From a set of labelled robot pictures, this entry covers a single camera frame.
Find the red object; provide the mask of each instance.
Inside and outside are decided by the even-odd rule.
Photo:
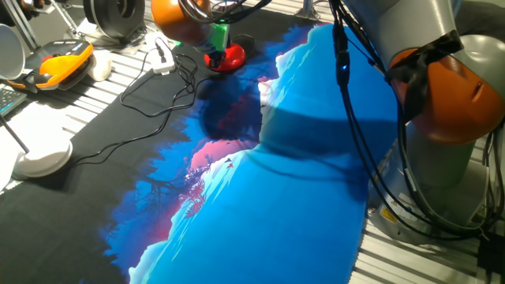
[[[47,60],[53,58],[53,55],[47,55],[44,59],[42,59],[42,63],[46,62]]]
[[[236,43],[230,44],[230,47],[225,49],[225,58],[218,68],[211,68],[214,71],[228,72],[241,68],[245,63],[245,50]],[[211,59],[205,55],[205,65],[209,67]]]

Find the white stand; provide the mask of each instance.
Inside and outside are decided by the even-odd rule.
[[[18,157],[13,174],[17,177],[41,178],[60,170],[72,156],[69,140],[45,139]]]

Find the pink area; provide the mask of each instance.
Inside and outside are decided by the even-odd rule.
[[[220,159],[238,151],[252,149],[256,145],[258,145],[257,142],[250,140],[218,140],[216,142],[207,142],[193,155],[193,158],[191,159],[191,170],[208,166],[208,158],[212,161],[219,161]]]

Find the plug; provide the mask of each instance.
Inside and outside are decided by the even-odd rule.
[[[337,84],[346,87],[350,78],[350,56],[344,27],[335,22],[333,26],[333,48],[335,50]]]

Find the black cable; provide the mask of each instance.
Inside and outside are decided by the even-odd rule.
[[[179,6],[184,10],[184,12],[200,24],[234,24],[245,19],[250,14],[265,7],[271,2],[271,0],[260,0],[253,7],[244,9],[243,4],[246,1],[247,0],[240,0],[232,7],[222,12],[219,16],[214,17],[214,15],[208,15],[205,11],[203,11],[194,0],[178,0]],[[233,13],[239,8],[241,8],[241,11]]]
[[[195,85],[196,83],[196,79],[195,79],[195,74],[196,74],[196,71],[198,70],[198,65],[197,63],[192,59],[190,58],[189,56],[187,55],[184,55],[184,54],[178,54],[178,55],[174,55],[172,53],[172,55],[174,56],[174,58],[177,58],[178,57],[183,57],[183,58],[188,58],[190,59],[193,64],[194,64],[194,68],[192,70],[189,70],[187,68],[185,68],[184,66],[182,65],[179,65],[178,67],[178,72],[179,72],[179,76],[181,77],[181,79],[183,79],[183,81],[185,82],[185,86],[179,90],[173,97],[173,101],[172,101],[172,105],[169,107],[169,108],[166,108],[165,110],[162,110],[160,112],[158,112],[157,114],[155,115],[149,115],[149,114],[145,114],[144,112],[142,112],[141,110],[138,110],[137,108],[135,108],[134,106],[127,106],[125,104],[123,104],[123,106],[125,107],[128,107],[130,109],[134,109],[136,110],[137,112],[147,116],[147,117],[157,117],[161,114],[166,114],[165,118],[163,119],[161,125],[155,130],[153,131],[152,133],[149,133],[147,135],[143,135],[143,136],[139,136],[139,137],[136,137],[136,138],[132,138],[130,140],[125,140],[125,141],[122,141],[122,142],[116,142],[116,143],[112,143],[112,144],[109,144],[107,145],[106,147],[104,147],[102,150],[96,152],[95,154],[93,155],[88,155],[88,156],[85,156],[85,157],[82,157],[80,159],[78,159],[77,161],[75,161],[70,167],[74,167],[74,166],[80,166],[80,165],[85,165],[85,164],[91,164],[91,165],[97,165],[97,164],[100,164],[100,163],[104,163],[106,162],[109,157],[118,149],[120,148],[121,146],[124,146],[124,145],[127,145],[127,144],[130,144],[132,142],[135,142],[135,141],[138,141],[138,140],[143,140],[143,139],[147,139],[149,137],[153,137],[155,135],[158,135],[159,133],[161,133],[163,131],[163,129],[165,128],[167,122],[168,122],[168,119],[170,118],[170,115],[172,113],[173,110],[181,110],[181,109],[185,109],[185,108],[190,108],[193,106],[193,104],[195,103],[196,101],[196,92],[198,90],[198,87],[200,86],[200,84],[202,84],[203,82],[205,82],[206,80],[210,80],[211,77],[207,77],[203,80],[200,80],[198,82],[198,84]],[[140,75],[142,74],[142,72],[144,71],[144,66],[145,66],[145,61],[147,59],[147,56],[148,56],[148,53],[146,53],[146,55],[144,56],[144,60],[142,62],[142,67],[140,69],[140,72],[139,74],[135,77],[135,79],[132,80],[132,82],[130,82],[130,84],[128,85],[128,87],[126,88],[126,90],[121,93],[121,96],[120,96],[120,100],[122,101],[122,98],[124,99],[125,96],[123,96],[125,93],[127,93],[127,91],[129,91],[129,89],[131,88],[133,82],[135,82],[139,77]],[[193,95],[193,98],[191,100],[190,103],[187,103],[185,105],[178,105],[178,106],[175,106],[175,102],[180,99],[180,98],[183,98],[187,95]],[[112,148],[112,150],[109,152],[109,154],[107,156],[105,156],[105,158],[103,158],[101,161],[99,162],[85,162],[85,163],[82,163],[82,161],[84,161],[85,159],[90,159],[90,158],[95,158],[99,155],[101,155],[105,150],[109,149],[109,148]]]
[[[485,219],[485,221],[483,223],[483,226],[481,228],[479,228],[479,229],[476,229],[476,230],[475,229],[468,229],[465,233],[463,233],[463,232],[460,232],[460,231],[457,231],[457,230],[452,230],[452,228],[447,228],[445,226],[444,227],[444,229],[445,229],[444,231],[446,231],[446,232],[448,231],[448,233],[454,234],[454,235],[456,235],[458,237],[438,237],[438,236],[433,236],[431,234],[426,234],[426,233],[421,232],[419,230],[415,230],[415,228],[413,228],[412,226],[407,225],[406,222],[403,222],[404,220],[401,220],[399,218],[399,216],[397,216],[395,214],[395,212],[393,212],[391,210],[391,208],[389,207],[389,205],[387,204],[386,200],[384,199],[384,197],[382,195],[382,192],[380,191],[380,189],[378,188],[378,185],[376,184],[375,178],[372,176],[372,172],[368,168],[368,162],[367,162],[367,160],[365,159],[365,156],[362,153],[361,146],[359,144],[359,141],[358,141],[357,135],[356,135],[356,132],[358,132],[358,134],[360,134],[361,142],[365,146],[365,150],[367,151],[367,154],[368,154],[368,157],[370,159],[371,164],[374,166],[374,170],[376,171],[376,175],[377,175],[378,179],[381,181],[382,178],[380,176],[380,172],[376,168],[375,161],[373,161],[373,157],[371,156],[371,153],[369,152],[368,146],[366,145],[366,142],[365,142],[365,138],[362,135],[361,129],[359,128],[359,124],[357,123],[357,119],[355,118],[354,112],[352,111],[352,105],[350,104],[349,93],[348,93],[348,90],[347,90],[347,83],[348,83],[348,80],[349,80],[349,66],[347,64],[349,62],[349,55],[347,54],[347,51],[346,51],[346,44],[342,45],[341,43],[339,43],[339,39],[340,39],[340,42],[346,42],[347,41],[347,38],[345,36],[345,32],[343,31],[343,26],[342,26],[342,18],[344,17],[343,12],[342,12],[343,8],[341,7],[339,9],[339,11],[338,11],[339,12],[339,18],[338,18],[339,23],[337,23],[336,12],[334,11],[334,3],[330,2],[330,6],[331,6],[332,13],[333,13],[333,15],[335,17],[335,25],[339,25],[339,27],[336,29],[337,32],[334,32],[335,56],[337,56],[337,61],[338,61],[337,62],[337,74],[338,74],[337,81],[339,83],[339,86],[341,86],[342,98],[344,99],[344,104],[346,106],[346,112],[348,114],[348,120],[350,121],[350,127],[351,127],[351,131],[353,133],[354,142],[355,142],[356,147],[358,149],[358,153],[360,154],[360,157],[361,157],[361,160],[362,160],[362,162],[364,164],[364,167],[367,170],[367,174],[369,175],[370,181],[371,181],[371,183],[374,184],[374,188],[376,189],[377,193],[379,194],[381,200],[384,202],[384,204],[387,207],[387,209],[390,210],[391,213],[400,221],[400,223],[402,223],[403,225],[405,225],[407,228],[409,228],[409,229],[411,229],[411,230],[413,230],[413,231],[415,231],[415,232],[417,232],[419,234],[422,234],[422,235],[424,235],[426,237],[436,238],[436,239],[445,240],[445,241],[449,241],[449,240],[450,241],[454,241],[454,240],[461,240],[463,238],[478,237],[479,235],[482,234],[482,229],[483,228],[487,229],[487,228],[489,228],[490,225],[492,225],[492,222],[489,222],[489,219],[490,219],[491,214],[492,214],[491,211],[487,211],[486,219]],[[399,109],[398,109],[398,116],[402,116],[402,108],[401,107],[399,107]],[[406,146],[405,146],[405,143],[404,143],[405,142],[404,127],[405,127],[405,125],[398,127],[398,142],[401,144],[399,146],[400,149],[401,149],[401,152],[406,149]],[[387,193],[393,198],[393,200],[396,200],[395,196],[392,195],[391,192],[389,192],[388,188],[385,186],[385,184],[383,184],[383,181],[381,181],[381,185],[384,187],[385,191],[387,191]],[[409,211],[408,209],[406,209],[406,210],[408,212],[410,212],[411,214],[416,215],[416,214],[414,214],[414,212]],[[427,222],[428,224],[432,225],[434,228],[440,230],[440,227],[437,226],[439,224],[432,223],[432,222],[430,222],[431,220],[428,221],[428,220],[426,220],[426,219],[424,219],[422,217],[421,217],[421,219],[423,221]]]

